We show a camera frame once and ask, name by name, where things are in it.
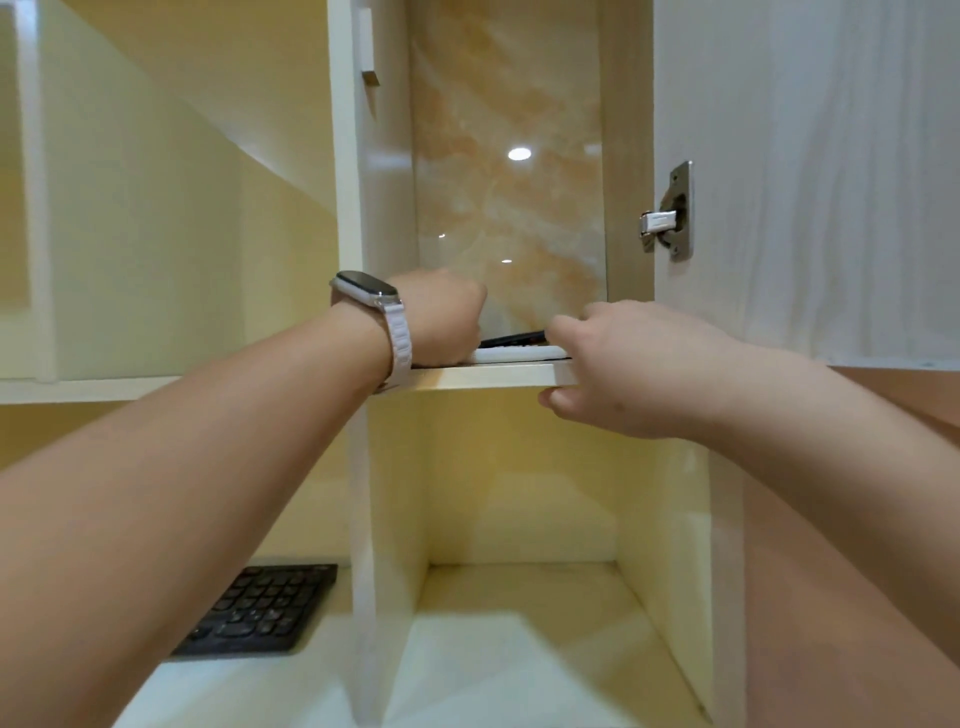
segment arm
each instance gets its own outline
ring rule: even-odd
[[[829,368],[652,303],[555,320],[581,386],[562,417],[725,455],[824,533],[960,665],[960,449]]]
[[[477,345],[481,286],[395,283],[418,363]],[[391,360],[378,315],[336,303],[0,473],[0,723],[110,725]]]

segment marble tile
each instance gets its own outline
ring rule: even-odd
[[[596,2],[410,3],[420,258],[490,287],[485,336],[606,297]]]

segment white watch strap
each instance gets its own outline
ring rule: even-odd
[[[404,312],[403,303],[385,305],[381,310],[387,320],[390,343],[394,347],[394,368],[379,391],[406,384],[414,363],[414,345],[410,340],[410,329],[407,327],[407,315]]]

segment cabinet hinge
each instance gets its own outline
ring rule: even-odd
[[[640,240],[646,253],[652,253],[659,240],[675,263],[693,256],[692,161],[685,161],[670,173],[670,186],[660,201],[660,211],[640,217]]]

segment black device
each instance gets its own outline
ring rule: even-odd
[[[334,564],[247,567],[171,657],[290,652],[336,580]]]
[[[495,349],[496,347],[535,347],[540,344],[546,344],[546,332],[542,330],[512,333],[509,336],[497,336],[494,339],[484,339],[480,342],[480,349]]]

